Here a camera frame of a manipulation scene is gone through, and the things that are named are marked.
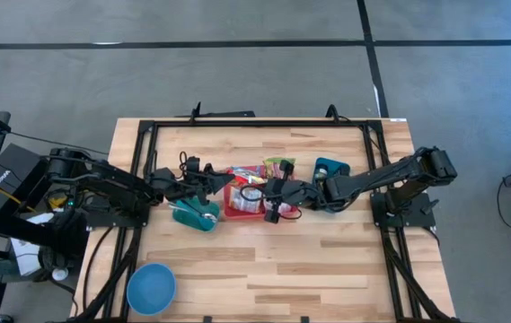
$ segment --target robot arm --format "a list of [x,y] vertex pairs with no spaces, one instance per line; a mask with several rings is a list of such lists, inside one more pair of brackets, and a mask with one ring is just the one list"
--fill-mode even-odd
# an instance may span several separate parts
[[206,205],[207,194],[215,194],[233,179],[233,175],[213,171],[211,164],[199,170],[199,158],[189,157],[182,163],[182,179],[177,180],[167,168],[161,168],[141,179],[107,161],[93,160],[82,150],[55,148],[49,156],[47,176],[52,183],[69,185],[76,191],[89,191],[105,200],[105,211],[87,214],[91,226],[136,227],[146,219],[146,208],[159,205],[163,199],[176,201],[197,196]]
[[[289,169],[292,172],[292,166],[282,165],[282,168],[288,173]],[[391,188],[385,192],[387,209],[397,213],[429,186],[448,185],[456,176],[456,170],[445,151],[436,147],[423,147],[413,155],[382,168],[355,176],[338,175],[320,184],[287,180],[286,177],[270,179],[263,187],[263,193],[264,196],[272,196],[269,199],[275,207],[268,211],[265,220],[278,222],[277,209],[281,203],[340,212],[355,202],[363,192],[406,180],[400,188]]]

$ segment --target black box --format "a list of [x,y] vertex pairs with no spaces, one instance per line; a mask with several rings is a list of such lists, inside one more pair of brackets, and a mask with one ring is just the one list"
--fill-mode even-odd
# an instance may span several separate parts
[[[26,205],[35,207],[51,185],[45,176],[47,167],[48,162],[36,153],[9,144],[0,154],[0,188],[22,202],[26,201]],[[17,202],[0,193],[0,211],[3,214],[13,215],[19,208]]]

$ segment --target wooden table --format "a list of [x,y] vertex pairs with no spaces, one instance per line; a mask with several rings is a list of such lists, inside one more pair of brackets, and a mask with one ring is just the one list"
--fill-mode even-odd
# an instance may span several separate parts
[[[113,136],[109,161],[126,171],[139,121],[119,119]],[[383,119],[383,128],[392,162],[414,151],[406,121]],[[211,162],[216,170],[258,164],[274,156],[296,158],[295,176],[303,180],[311,179],[318,157],[347,162],[353,173],[367,170],[363,136],[351,127],[161,128],[158,167],[179,174],[182,150],[198,156],[202,165]],[[221,201],[223,196],[219,193],[210,199]],[[368,194],[339,214],[303,212],[301,219],[279,224],[224,219],[214,232],[204,233],[176,223],[166,204],[154,207],[143,230],[138,265],[167,264],[177,276],[177,295],[162,315],[140,317],[132,310],[129,320],[200,321],[208,315],[215,322],[298,321],[301,316],[311,321],[394,321],[381,236],[373,225]],[[104,231],[91,233],[85,259]],[[96,255],[88,303],[108,279],[117,231],[110,233]],[[406,234],[418,282],[439,309],[453,316],[436,241],[422,229],[408,228]],[[80,312],[86,264],[75,297]],[[119,282],[116,291],[115,316],[119,315],[123,283]],[[402,280],[400,285],[405,315],[409,315]]]

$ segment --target red basket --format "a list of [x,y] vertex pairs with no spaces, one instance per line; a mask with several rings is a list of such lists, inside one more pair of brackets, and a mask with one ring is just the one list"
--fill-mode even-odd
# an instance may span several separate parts
[[[253,170],[257,171],[257,168],[260,168],[259,174],[266,178],[265,176],[265,166],[244,166],[242,168],[246,170]],[[231,206],[229,206],[229,196],[231,195],[231,185],[225,185],[223,189],[223,203],[224,203],[224,210],[225,210],[225,218],[229,220],[262,220],[265,216],[265,205],[263,204],[263,201],[260,202],[260,212],[259,213],[250,213],[250,212],[244,212],[240,210],[235,210]],[[297,208],[295,206],[291,206],[291,211],[283,213],[284,216],[291,216],[297,211]]]

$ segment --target food package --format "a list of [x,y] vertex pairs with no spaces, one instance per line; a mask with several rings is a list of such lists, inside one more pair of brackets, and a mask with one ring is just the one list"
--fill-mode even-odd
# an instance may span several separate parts
[[[271,210],[273,208],[273,204],[268,200],[265,200],[263,202],[263,204],[265,205],[265,210]],[[291,212],[291,205],[289,205],[287,203],[281,203],[281,205],[279,206],[279,213],[285,214],[285,213],[289,213],[289,212]]]
[[235,179],[231,182],[231,185],[241,185],[241,184],[262,184],[265,183],[266,180],[261,176],[261,166],[251,166],[255,168],[255,170],[249,170],[244,167],[231,167],[227,173],[235,175]]
[[[261,201],[248,201],[244,199],[239,193],[241,187],[231,186],[231,190],[229,192],[229,206],[234,208],[235,210],[249,212],[249,213],[259,213],[261,208]],[[262,193],[258,189],[244,189],[243,195],[247,198],[259,198],[261,199]]]
[[279,169],[279,166],[281,165],[281,161],[288,161],[292,164],[295,164],[295,158],[283,158],[283,157],[273,157],[268,158],[265,161],[263,161],[263,164],[265,165],[265,176],[268,179],[282,179],[283,178],[283,171]]

